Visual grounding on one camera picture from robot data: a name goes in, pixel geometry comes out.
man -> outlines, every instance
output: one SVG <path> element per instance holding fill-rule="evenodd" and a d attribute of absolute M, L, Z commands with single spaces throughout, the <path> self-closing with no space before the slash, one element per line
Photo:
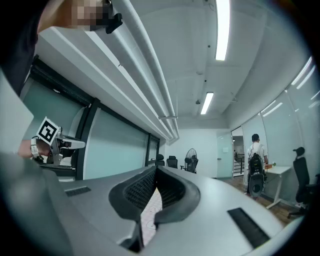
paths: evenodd
<path fill-rule="evenodd" d="M 1 69 L 19 96 L 35 54 L 38 34 L 50 27 L 81 28 L 95 26 L 102 20 L 102 0 L 27 0 L 4 1 L 1 10 L 10 15 L 2 20 Z M 42 140 L 36 140 L 39 155 L 48 156 L 50 147 Z M 32 157 L 31 141 L 23 140 L 18 155 Z"/>
<path fill-rule="evenodd" d="M 247 156 L 248 156 L 248 164 L 250 162 L 250 158 L 254 155 L 254 153 L 257 153 L 261 158 L 261 166 L 264 168 L 264 164 L 268 164 L 268 157 L 267 157 L 267 149 L 263 144 L 260 143 L 260 138 L 258 134 L 252 135 L 252 145 L 247 150 Z M 248 172 L 247 176 L 247 186 L 245 190 L 245 194 L 247 196 L 250 196 L 250 173 Z"/>

table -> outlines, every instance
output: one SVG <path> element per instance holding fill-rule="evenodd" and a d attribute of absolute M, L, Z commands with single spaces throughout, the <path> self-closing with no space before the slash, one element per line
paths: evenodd
<path fill-rule="evenodd" d="M 273 203 L 269 204 L 266 207 L 267 209 L 270 209 L 271 207 L 275 206 L 277 203 L 281 201 L 281 199 L 279 198 L 279 194 L 280 194 L 281 185 L 282 185 L 282 174 L 289 171 L 290 169 L 291 169 L 291 166 L 273 166 L 270 169 L 264 170 L 264 172 L 267 174 L 277 174 L 280 177 L 278 181 L 278 186 L 276 188 L 276 193 L 275 193 Z"/>

door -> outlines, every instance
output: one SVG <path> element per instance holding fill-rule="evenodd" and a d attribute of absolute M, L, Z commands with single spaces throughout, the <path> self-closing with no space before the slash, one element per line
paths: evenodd
<path fill-rule="evenodd" d="M 230 131 L 216 133 L 217 178 L 232 178 L 234 169 L 233 139 Z"/>

black window frame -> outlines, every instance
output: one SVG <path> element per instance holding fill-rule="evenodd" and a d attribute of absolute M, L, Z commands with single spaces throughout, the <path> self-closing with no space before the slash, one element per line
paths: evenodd
<path fill-rule="evenodd" d="M 75 84 L 64 78 L 58 72 L 53 70 L 42 60 L 39 59 L 39 56 L 36 55 L 33 59 L 32 66 L 30 69 L 29 77 L 40 83 L 41 85 L 47 87 L 48 89 L 59 92 L 59 94 L 77 104 L 80 104 L 82 107 L 85 107 L 80 122 L 77 127 L 75 138 L 82 140 L 87 143 L 89 132 L 93 124 L 93 119 L 97 112 L 97 109 L 107 112 L 118 120 L 124 122 L 125 124 L 137 129 L 140 132 L 148 135 L 147 137 L 147 147 L 145 154 L 145 166 L 155 163 L 156 160 L 148 161 L 149 151 L 150 151 L 150 141 L 157 141 L 156 154 L 159 153 L 160 139 L 146 130 L 142 129 L 135 123 L 129 121 L 122 115 L 118 114 L 108 106 L 102 104 L 98 98 L 92 97 Z M 84 179 L 84 161 L 85 161 L 85 148 L 76 150 L 71 158 L 71 166 L 45 166 L 41 165 L 43 168 L 54 171 L 59 177 L 74 177 L 75 180 Z"/>

standing fan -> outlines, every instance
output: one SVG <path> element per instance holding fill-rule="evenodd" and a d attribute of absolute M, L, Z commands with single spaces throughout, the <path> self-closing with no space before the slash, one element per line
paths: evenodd
<path fill-rule="evenodd" d="M 196 174 L 197 164 L 198 164 L 197 152 L 194 148 L 191 148 L 186 153 L 186 156 L 184 159 L 184 166 L 180 165 L 180 167 L 181 167 L 181 170 L 184 169 L 187 172 Z"/>

